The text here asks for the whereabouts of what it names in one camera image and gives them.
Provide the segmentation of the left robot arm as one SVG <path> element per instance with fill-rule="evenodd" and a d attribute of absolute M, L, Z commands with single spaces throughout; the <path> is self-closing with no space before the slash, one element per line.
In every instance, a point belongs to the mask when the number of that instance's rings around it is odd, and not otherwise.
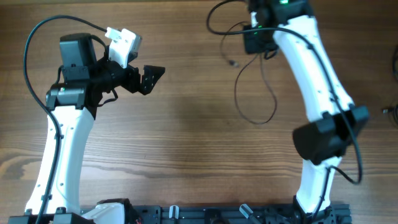
<path fill-rule="evenodd" d="M 93 47 L 97 36 L 88 33 L 60 39 L 62 66 L 57 81 L 46 94 L 48 132 L 36 186 L 21 216 L 10 223 L 141 223 L 142 218 L 126 198 L 103 200 L 81 212 L 79 184 L 84 150 L 96 112 L 105 104 L 104 93 L 122 87 L 149 94 L 165 68 L 130 66 L 137 57 L 141 36 L 127 29 L 108 29 L 111 41 L 102 58 Z"/>

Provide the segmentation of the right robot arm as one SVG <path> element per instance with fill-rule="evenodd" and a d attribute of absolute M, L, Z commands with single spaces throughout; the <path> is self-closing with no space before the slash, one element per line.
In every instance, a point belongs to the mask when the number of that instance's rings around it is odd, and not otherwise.
<path fill-rule="evenodd" d="M 321 214 L 330 206 L 333 177 L 347 148 L 358 147 L 368 109 L 355 106 L 336 76 L 308 1 L 248 1 L 248 10 L 246 52 L 281 50 L 300 88 L 308 124 L 293 131 L 303 159 L 295 200 L 303 214 Z"/>

